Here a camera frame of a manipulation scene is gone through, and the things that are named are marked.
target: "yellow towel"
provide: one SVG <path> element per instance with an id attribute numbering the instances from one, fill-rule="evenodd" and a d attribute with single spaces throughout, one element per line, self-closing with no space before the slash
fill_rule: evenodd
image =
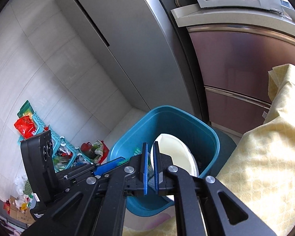
<path id="1" fill-rule="evenodd" d="M 295 225 L 295 66 L 269 72 L 272 105 L 247 132 L 217 178 L 278 236 Z"/>
<path id="2" fill-rule="evenodd" d="M 122 236 L 177 236 L 176 217 L 172 217 L 149 231 L 135 231 L 124 227 Z"/>

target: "tiled floor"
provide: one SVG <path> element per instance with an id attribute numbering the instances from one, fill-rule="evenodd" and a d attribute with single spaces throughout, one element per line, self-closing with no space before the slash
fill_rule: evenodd
<path id="1" fill-rule="evenodd" d="M 29 100 L 75 146 L 109 148 L 145 112 L 131 107 L 54 0 L 10 0 L 0 14 L 0 199 L 24 173 L 17 112 Z"/>

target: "white bowl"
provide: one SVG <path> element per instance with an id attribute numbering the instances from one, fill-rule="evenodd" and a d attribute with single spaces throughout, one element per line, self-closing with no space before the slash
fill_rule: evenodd
<path id="1" fill-rule="evenodd" d="M 155 141 L 159 144 L 159 152 L 172 157 L 173 165 L 186 170 L 191 176 L 199 176 L 198 166 L 189 148 L 177 137 L 170 134 L 160 134 Z M 151 163 L 153 163 L 153 145 L 151 148 Z M 174 195 L 166 196 L 174 201 Z"/>

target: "cardboard box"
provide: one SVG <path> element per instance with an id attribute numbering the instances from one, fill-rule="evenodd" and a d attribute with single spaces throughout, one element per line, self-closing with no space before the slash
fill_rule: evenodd
<path id="1" fill-rule="evenodd" d="M 19 210 L 14 203 L 15 200 L 13 196 L 10 196 L 10 217 L 28 225 L 34 223 L 35 220 L 30 214 L 30 209 L 24 211 Z"/>

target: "screw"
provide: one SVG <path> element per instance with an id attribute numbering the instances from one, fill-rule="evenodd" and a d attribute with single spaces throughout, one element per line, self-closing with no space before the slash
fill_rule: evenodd
<path id="1" fill-rule="evenodd" d="M 87 184 L 95 184 L 96 183 L 96 178 L 93 176 L 90 176 L 87 178 Z"/>
<path id="2" fill-rule="evenodd" d="M 174 165 L 171 165 L 171 166 L 169 166 L 168 167 L 168 170 L 170 171 L 170 172 L 177 172 L 178 171 L 178 168 L 176 167 L 176 166 L 174 166 Z"/>
<path id="3" fill-rule="evenodd" d="M 213 176 L 207 176 L 205 178 L 206 182 L 208 182 L 209 184 L 213 184 L 215 182 L 215 178 Z"/>
<path id="4" fill-rule="evenodd" d="M 126 166 L 126 167 L 124 167 L 124 171 L 126 173 L 132 173 L 134 171 L 134 167 Z"/>

